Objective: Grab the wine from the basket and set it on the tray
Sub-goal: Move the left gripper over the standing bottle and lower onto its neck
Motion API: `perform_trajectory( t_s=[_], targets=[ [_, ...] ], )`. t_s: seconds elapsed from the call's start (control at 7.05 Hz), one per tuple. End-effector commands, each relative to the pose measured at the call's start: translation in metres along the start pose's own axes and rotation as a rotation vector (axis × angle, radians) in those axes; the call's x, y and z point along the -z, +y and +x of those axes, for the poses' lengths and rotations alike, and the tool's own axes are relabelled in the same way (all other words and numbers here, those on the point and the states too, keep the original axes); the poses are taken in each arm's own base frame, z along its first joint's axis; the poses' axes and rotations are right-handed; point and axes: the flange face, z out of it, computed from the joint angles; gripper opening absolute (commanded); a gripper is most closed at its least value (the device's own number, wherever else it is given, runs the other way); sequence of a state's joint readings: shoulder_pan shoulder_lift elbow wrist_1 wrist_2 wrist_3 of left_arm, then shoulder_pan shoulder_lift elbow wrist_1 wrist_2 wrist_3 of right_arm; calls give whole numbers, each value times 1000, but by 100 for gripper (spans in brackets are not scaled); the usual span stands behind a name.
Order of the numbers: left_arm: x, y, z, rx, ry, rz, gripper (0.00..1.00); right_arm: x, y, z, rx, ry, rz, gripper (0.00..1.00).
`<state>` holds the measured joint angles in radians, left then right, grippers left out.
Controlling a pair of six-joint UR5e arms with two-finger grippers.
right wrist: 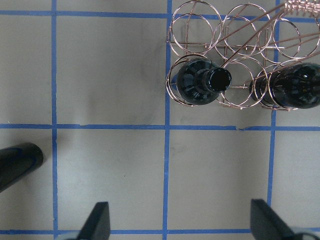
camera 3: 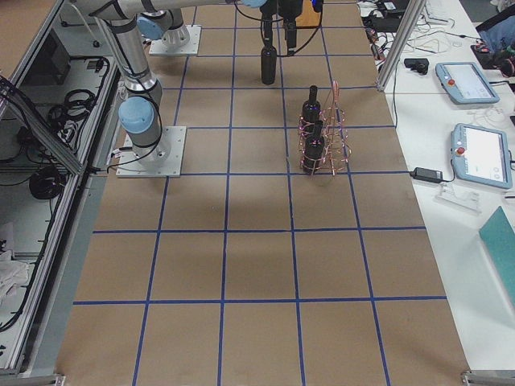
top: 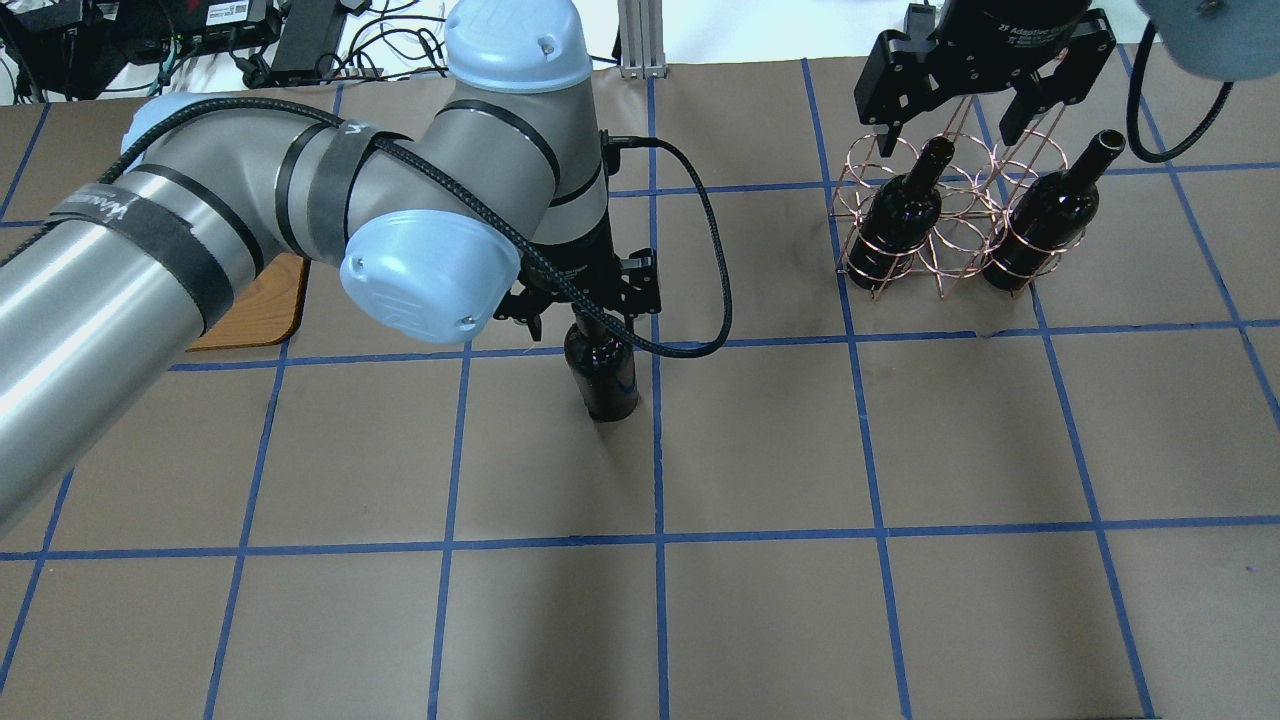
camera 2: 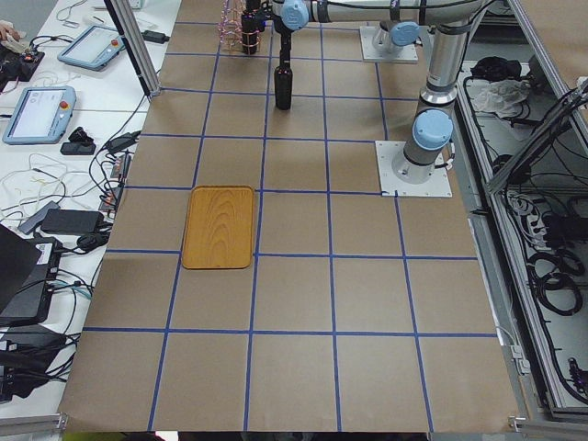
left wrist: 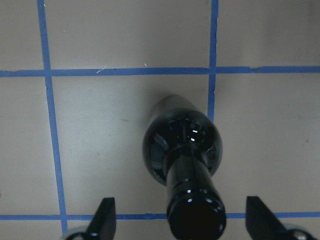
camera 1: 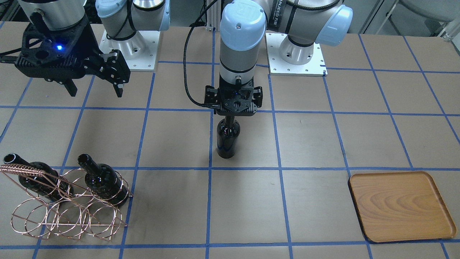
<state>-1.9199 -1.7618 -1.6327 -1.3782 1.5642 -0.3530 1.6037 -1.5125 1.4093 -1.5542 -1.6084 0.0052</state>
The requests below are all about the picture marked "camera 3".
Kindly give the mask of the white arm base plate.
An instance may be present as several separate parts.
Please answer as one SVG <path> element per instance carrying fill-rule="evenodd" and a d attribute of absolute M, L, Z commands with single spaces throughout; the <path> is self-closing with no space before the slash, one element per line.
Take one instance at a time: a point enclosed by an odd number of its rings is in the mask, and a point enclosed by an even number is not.
<path fill-rule="evenodd" d="M 120 157 L 121 166 L 117 167 L 119 178 L 178 178 L 181 175 L 183 151 L 186 142 L 186 126 L 165 126 L 160 143 L 146 152 L 133 147 L 127 134 L 124 146 L 130 149 L 123 151 Z"/>
<path fill-rule="evenodd" d="M 150 56 L 197 55 L 200 46 L 200 25 L 182 25 L 168 30 L 161 39 L 150 44 Z"/>

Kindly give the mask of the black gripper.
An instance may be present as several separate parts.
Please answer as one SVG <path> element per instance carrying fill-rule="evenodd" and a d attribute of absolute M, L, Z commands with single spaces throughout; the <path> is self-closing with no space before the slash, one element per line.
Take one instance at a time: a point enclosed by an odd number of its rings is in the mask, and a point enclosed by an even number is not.
<path fill-rule="evenodd" d="M 316 12 L 322 13 L 322 0 L 309 1 L 313 1 L 313 8 Z M 266 1 L 261 6 L 261 13 L 263 16 L 273 16 L 277 14 L 279 18 L 284 20 L 285 40 L 287 47 L 297 47 L 296 18 L 301 15 L 302 11 L 302 0 Z M 264 18 L 262 20 L 262 42 L 264 47 L 273 47 L 272 20 L 269 18 Z"/>

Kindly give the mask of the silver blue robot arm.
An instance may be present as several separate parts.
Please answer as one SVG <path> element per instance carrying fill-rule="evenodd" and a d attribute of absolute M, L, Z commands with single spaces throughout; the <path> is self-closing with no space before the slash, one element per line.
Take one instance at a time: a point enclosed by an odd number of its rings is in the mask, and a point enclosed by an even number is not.
<path fill-rule="evenodd" d="M 198 52 L 201 26 L 185 25 L 181 10 L 144 12 L 136 20 L 144 40 L 150 43 L 151 55 L 195 55 Z"/>
<path fill-rule="evenodd" d="M 186 31 L 182 9 L 193 6 L 221 5 L 222 1 L 210 0 L 112 0 L 74 1 L 77 9 L 98 21 L 107 43 L 123 73 L 125 87 L 134 95 L 150 94 L 161 88 L 160 82 L 150 70 L 142 48 L 142 37 L 152 40 L 172 35 L 175 39 Z M 302 14 L 302 1 L 243 1 L 243 5 L 258 8 L 262 14 L 260 31 L 263 48 L 261 52 L 262 83 L 275 81 L 277 50 L 273 45 L 272 26 L 281 22 L 285 29 L 287 55 L 295 55 L 297 46 L 296 19 Z"/>

